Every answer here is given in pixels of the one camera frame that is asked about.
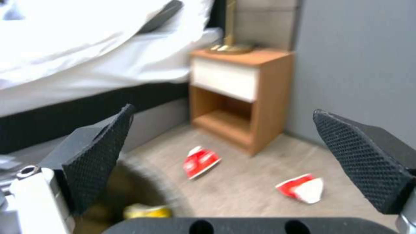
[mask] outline nightstand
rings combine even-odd
[[[293,71],[291,52],[191,53],[192,124],[255,155],[283,132]]]

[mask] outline hole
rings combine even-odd
[[[310,234],[309,228],[299,220],[290,220],[285,224],[286,234]]]
[[[189,228],[189,234],[214,234],[214,227],[208,221],[195,221]]]
[[[21,171],[22,174],[29,174],[35,170],[35,167],[26,167]]]

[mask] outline wooden floor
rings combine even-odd
[[[188,181],[182,163],[188,151],[198,145],[217,152],[223,160],[199,179]],[[378,213],[331,152],[287,135],[280,135],[250,158],[233,145],[184,125],[129,156],[163,172],[199,217],[360,217],[394,229],[396,216]],[[304,204],[275,190],[276,184],[305,173],[323,178],[320,202]]]

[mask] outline nightstand drawer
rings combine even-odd
[[[234,63],[194,58],[191,84],[246,102],[256,100],[259,69]]]

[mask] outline crushed paper cup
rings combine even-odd
[[[276,185],[276,189],[287,197],[313,204],[321,200],[324,181],[312,174],[304,174]]]
[[[221,158],[214,152],[197,146],[189,151],[183,169],[189,179],[194,179],[221,161]]]

